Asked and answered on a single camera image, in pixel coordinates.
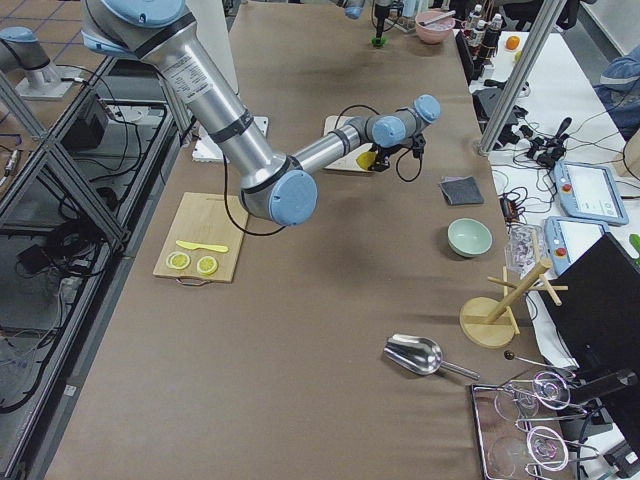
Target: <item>gray cloth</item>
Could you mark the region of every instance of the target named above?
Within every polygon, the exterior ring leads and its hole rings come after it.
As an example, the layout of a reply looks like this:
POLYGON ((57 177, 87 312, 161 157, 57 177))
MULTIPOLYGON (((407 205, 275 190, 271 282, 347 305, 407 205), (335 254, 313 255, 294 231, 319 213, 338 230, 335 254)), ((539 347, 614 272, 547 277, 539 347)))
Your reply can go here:
POLYGON ((484 203, 484 198, 473 177, 445 177, 438 184, 449 205, 484 203))

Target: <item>round wooden base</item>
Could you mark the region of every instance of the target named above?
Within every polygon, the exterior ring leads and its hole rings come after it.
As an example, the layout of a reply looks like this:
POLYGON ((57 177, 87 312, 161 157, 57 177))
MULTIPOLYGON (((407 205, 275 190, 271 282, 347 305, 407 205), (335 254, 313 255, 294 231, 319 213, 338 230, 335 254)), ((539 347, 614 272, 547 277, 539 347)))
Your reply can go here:
POLYGON ((484 323, 487 315, 498 303, 492 298, 476 297, 462 306, 460 326, 469 340, 476 345, 485 348, 501 348, 513 339, 515 330, 506 313, 498 317, 495 323, 484 323))

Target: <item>black monitor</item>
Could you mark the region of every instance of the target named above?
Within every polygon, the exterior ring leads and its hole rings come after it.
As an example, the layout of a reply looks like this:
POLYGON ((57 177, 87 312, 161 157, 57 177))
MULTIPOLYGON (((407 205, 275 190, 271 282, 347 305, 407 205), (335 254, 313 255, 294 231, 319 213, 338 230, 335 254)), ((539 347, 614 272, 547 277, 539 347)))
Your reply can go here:
MULTIPOLYGON (((560 307, 542 297, 580 377, 593 381, 622 369, 640 376, 640 266, 616 239, 606 233, 552 283, 569 287, 560 307)), ((640 385, 600 400, 640 454, 640 385)))

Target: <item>green object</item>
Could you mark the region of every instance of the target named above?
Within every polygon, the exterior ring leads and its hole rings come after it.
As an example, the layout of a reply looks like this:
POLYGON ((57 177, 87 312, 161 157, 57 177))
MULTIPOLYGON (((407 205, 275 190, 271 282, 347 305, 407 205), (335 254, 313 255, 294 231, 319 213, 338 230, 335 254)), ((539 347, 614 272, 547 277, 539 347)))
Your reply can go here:
POLYGON ((374 47, 376 47, 376 48, 382 48, 382 46, 383 46, 385 43, 387 43, 387 39, 386 39, 386 38, 384 38, 384 37, 381 37, 381 38, 373 37, 373 38, 371 39, 371 45, 373 45, 373 46, 374 46, 374 47))
POLYGON ((463 257, 477 257, 489 248, 493 238, 487 227, 472 218, 459 218, 449 225, 447 230, 449 246, 463 257))
MULTIPOLYGON (((638 255, 640 255, 640 235, 637 233, 632 233, 629 235, 629 243, 633 248, 636 249, 638 255)), ((636 258, 636 265, 640 265, 640 257, 636 258)))

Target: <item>white table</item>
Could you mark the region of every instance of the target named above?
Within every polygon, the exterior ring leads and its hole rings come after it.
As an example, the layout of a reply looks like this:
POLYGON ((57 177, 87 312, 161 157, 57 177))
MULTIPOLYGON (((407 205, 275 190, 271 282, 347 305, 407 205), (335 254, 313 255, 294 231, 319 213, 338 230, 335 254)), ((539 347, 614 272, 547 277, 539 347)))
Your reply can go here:
MULTIPOLYGON (((506 39, 512 34, 520 37, 521 42, 518 49, 522 48, 528 36, 527 33, 520 32, 504 32, 502 34, 498 55, 493 60, 495 70, 492 78, 494 80, 507 80, 514 67, 515 51, 508 51, 505 48, 506 39)), ((472 82, 470 90, 474 91, 480 88, 483 80, 484 78, 472 82)), ((572 138, 567 142, 566 160, 602 164, 619 158, 617 152, 622 150, 625 142, 620 134, 617 133, 617 128, 609 115, 603 113, 605 108, 560 34, 554 33, 549 36, 529 75, 528 81, 531 93, 526 98, 518 99, 517 104, 529 111, 526 120, 535 126, 536 130, 553 135, 565 117, 571 117, 573 120, 567 130, 567 133, 571 134, 572 138), (610 150, 593 145, 584 145, 578 141, 594 142, 603 138, 604 140, 598 142, 598 145, 610 150)), ((504 173, 509 179, 508 185, 505 186, 504 176, 501 174, 494 175, 496 189, 498 193, 502 193, 505 188, 508 191, 516 186, 525 186, 530 195, 539 197, 542 200, 548 200, 551 198, 550 194, 548 192, 540 192, 536 188, 538 176, 535 170, 511 168, 514 155, 522 153, 521 151, 528 147, 529 142, 522 141, 515 147, 511 148, 509 146, 509 149, 504 151, 491 152, 489 161, 494 171, 504 173)), ((518 157, 518 159, 527 160, 524 155, 518 157)), ((640 186, 640 183, 632 177, 620 177, 613 167, 611 167, 611 170, 616 180, 623 180, 640 186)), ((618 188, 623 196, 638 195, 640 193, 639 190, 625 184, 619 183, 618 188)), ((623 227, 612 226, 611 232, 632 256, 636 256, 637 253, 629 244, 628 238, 630 233, 640 232, 640 201, 625 201, 624 205, 630 222, 623 227)), ((548 208, 547 204, 541 204, 535 200, 527 202, 526 206, 534 211, 544 211, 548 208)), ((565 215, 557 199, 548 212, 527 213, 525 217, 527 223, 542 225, 544 220, 551 215, 565 215)), ((559 345, 555 325, 551 321, 539 295, 532 294, 532 298, 538 306, 538 316, 534 321, 534 325, 540 351, 555 365, 572 364, 572 359, 566 356, 566 353, 559 345)), ((598 448, 601 452, 606 452, 620 440, 622 440, 622 435, 614 426, 613 431, 594 436, 589 439, 588 443, 598 448)), ((599 478, 610 468, 604 459, 584 462, 584 467, 592 479, 599 478)), ((632 478, 640 480, 640 474, 632 478)))

